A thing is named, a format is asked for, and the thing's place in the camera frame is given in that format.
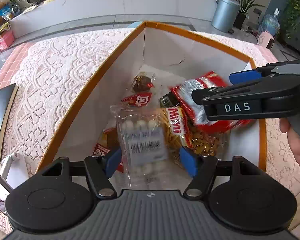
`wall outlet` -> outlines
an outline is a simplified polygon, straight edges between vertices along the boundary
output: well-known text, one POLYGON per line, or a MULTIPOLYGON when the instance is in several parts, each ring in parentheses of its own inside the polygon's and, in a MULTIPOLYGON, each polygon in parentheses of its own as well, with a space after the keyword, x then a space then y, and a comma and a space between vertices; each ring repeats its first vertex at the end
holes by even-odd
POLYGON ((256 14, 258 14, 258 15, 261 14, 261 10, 259 10, 258 8, 255 8, 255 9, 253 10, 253 12, 256 13, 256 14))

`metal trash can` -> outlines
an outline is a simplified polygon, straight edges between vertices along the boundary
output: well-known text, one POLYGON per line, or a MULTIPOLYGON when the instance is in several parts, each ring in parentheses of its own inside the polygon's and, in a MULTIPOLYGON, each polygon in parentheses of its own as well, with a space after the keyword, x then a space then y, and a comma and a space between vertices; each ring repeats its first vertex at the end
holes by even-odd
POLYGON ((217 0, 217 3, 218 5, 211 25, 227 33, 233 26, 240 9, 240 4, 236 0, 217 0))

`round black disc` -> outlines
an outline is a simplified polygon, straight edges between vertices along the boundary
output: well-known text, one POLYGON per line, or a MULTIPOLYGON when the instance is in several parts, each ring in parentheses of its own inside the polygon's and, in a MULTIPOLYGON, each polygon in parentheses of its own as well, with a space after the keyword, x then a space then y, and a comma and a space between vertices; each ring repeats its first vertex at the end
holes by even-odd
POLYGON ((91 211, 93 199, 86 188, 62 176, 37 176, 13 190, 5 205, 13 228, 43 233, 81 222, 91 211))
POLYGON ((274 233, 289 226, 297 201, 289 190, 267 176, 242 176, 216 187, 209 196, 209 206, 231 228, 274 233))

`blue gripper pad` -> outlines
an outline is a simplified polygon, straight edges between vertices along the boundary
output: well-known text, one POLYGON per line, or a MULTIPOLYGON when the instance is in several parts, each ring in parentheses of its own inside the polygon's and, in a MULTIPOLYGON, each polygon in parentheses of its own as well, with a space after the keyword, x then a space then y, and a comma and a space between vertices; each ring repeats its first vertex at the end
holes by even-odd
POLYGON ((197 155, 188 147, 181 147, 179 150, 180 161, 186 169, 190 177, 194 177, 198 173, 197 155))
POLYGON ((229 80, 233 85, 259 78, 262 78, 262 74, 254 69, 231 73, 229 76, 229 80))
POLYGON ((105 174, 107 178, 111 178, 114 174, 116 168, 118 167, 119 163, 121 162, 121 148, 118 147, 117 149, 112 150, 106 156, 103 157, 106 159, 105 165, 105 174))

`ridged black surface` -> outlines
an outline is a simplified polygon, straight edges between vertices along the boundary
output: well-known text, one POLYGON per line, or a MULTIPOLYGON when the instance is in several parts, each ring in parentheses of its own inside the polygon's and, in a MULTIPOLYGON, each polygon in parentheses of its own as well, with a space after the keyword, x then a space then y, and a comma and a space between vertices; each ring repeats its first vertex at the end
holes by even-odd
POLYGON ((81 224, 60 233, 31 235, 15 230, 6 240, 292 240, 287 231, 269 236, 250 236, 224 228, 203 203, 188 201, 178 191, 132 191, 101 201, 81 224))

